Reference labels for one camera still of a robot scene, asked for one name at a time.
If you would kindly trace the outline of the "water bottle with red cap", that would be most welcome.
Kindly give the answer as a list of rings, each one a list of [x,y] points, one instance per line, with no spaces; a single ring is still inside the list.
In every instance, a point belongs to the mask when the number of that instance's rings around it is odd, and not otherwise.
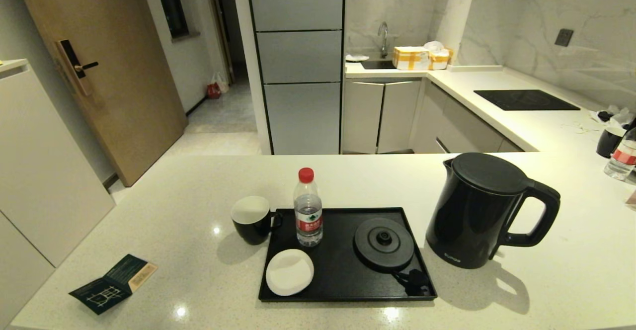
[[[303,247],[318,246],[323,237],[322,201],[313,169],[303,167],[299,170],[293,201],[298,242]]]

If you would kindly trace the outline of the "black cup white inside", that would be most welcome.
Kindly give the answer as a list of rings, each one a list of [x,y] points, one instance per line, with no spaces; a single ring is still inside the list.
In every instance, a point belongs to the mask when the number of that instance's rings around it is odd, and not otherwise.
[[[239,199],[230,210],[230,217],[240,237],[248,244],[263,243],[272,230],[282,224],[282,214],[272,211],[268,199],[248,196]]]

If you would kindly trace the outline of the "black electric kettle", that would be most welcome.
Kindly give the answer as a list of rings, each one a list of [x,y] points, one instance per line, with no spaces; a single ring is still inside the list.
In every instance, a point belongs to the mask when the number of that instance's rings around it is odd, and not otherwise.
[[[447,179],[426,240],[437,256],[454,266],[482,267],[500,246],[536,246],[557,218],[560,194],[507,160],[462,153],[443,161],[443,166]],[[528,198],[544,204],[541,218],[531,232],[511,233],[511,224]]]

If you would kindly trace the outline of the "grey lower cabinet door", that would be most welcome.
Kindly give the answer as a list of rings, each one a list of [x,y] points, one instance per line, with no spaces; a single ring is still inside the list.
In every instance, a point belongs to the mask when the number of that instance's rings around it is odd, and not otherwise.
[[[421,83],[413,79],[385,84],[378,153],[408,149]]]
[[[341,142],[344,153],[376,152],[383,92],[381,83],[345,83]]]

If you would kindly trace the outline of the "tall grey cabinet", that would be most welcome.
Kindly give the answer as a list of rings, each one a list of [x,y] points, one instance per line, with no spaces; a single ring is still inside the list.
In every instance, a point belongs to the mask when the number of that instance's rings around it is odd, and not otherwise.
[[[249,0],[275,155],[338,154],[344,0]]]

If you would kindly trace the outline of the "chrome sink faucet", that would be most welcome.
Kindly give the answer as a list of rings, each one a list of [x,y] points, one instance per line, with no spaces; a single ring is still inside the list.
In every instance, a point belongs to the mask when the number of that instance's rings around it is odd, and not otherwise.
[[[388,23],[383,21],[380,26],[377,35],[381,38],[380,44],[380,58],[384,59],[388,56]]]

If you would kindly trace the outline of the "white round saucer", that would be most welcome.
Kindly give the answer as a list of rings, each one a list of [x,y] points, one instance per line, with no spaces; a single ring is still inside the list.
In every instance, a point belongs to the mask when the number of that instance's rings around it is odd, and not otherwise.
[[[315,275],[314,264],[302,250],[289,249],[273,256],[265,270],[266,284],[277,296],[291,296],[307,288]]]

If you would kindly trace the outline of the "large yellow taped cardboard box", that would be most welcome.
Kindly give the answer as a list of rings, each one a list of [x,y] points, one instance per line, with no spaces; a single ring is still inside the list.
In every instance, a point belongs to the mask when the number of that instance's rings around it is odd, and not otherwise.
[[[430,51],[423,46],[394,47],[392,63],[402,71],[430,70]]]

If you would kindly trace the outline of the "black rectangular tray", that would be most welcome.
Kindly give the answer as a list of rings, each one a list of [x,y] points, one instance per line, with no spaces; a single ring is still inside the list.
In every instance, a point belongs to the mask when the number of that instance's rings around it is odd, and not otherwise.
[[[409,296],[405,288],[391,276],[393,272],[377,271],[362,261],[353,246],[357,227],[372,218],[386,218],[405,226],[413,237],[404,210],[400,207],[385,208],[329,208],[323,210],[324,236],[316,247],[300,246],[296,237],[295,211],[279,209],[282,224],[272,231],[266,264],[280,251],[297,249],[309,255],[315,275],[311,284],[291,296],[277,296],[261,281],[259,300],[262,302],[369,302],[369,301],[432,301],[438,296],[429,276],[421,252],[415,254],[404,269],[419,269],[430,280],[429,296]]]

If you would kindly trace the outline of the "grey drawer cabinet front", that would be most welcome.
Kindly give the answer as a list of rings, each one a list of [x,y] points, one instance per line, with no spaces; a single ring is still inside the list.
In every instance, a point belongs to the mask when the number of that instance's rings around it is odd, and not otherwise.
[[[420,154],[523,151],[430,81],[423,81],[410,147]]]

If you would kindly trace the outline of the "small yellow taped cardboard box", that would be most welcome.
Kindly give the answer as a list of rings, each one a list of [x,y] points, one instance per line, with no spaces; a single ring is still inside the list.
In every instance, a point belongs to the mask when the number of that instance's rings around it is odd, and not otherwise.
[[[429,51],[429,70],[445,70],[452,60],[454,51],[452,49],[441,49],[440,51]]]

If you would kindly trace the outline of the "brown wooden door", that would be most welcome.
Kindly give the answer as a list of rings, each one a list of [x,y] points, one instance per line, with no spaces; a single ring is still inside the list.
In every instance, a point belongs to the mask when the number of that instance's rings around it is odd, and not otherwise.
[[[147,0],[24,0],[93,133],[130,187],[188,124]],[[77,92],[55,42],[70,40],[93,87]]]

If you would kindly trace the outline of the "white side cabinet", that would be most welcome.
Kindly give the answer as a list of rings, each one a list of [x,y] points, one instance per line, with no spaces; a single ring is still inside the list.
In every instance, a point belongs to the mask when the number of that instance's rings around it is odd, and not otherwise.
[[[27,60],[0,64],[0,329],[114,207]]]

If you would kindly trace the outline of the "black mug white rim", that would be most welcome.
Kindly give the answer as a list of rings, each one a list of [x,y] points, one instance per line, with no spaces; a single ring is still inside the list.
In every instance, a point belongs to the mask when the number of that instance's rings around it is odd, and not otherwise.
[[[606,128],[598,140],[596,153],[603,158],[610,158],[618,144],[622,141],[626,130],[624,128]]]

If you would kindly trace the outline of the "clear bottle with red label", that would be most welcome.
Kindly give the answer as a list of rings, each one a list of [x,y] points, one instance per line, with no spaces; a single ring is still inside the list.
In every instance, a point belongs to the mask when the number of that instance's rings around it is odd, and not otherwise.
[[[604,167],[604,174],[625,180],[636,167],[636,127],[628,130],[611,154]]]

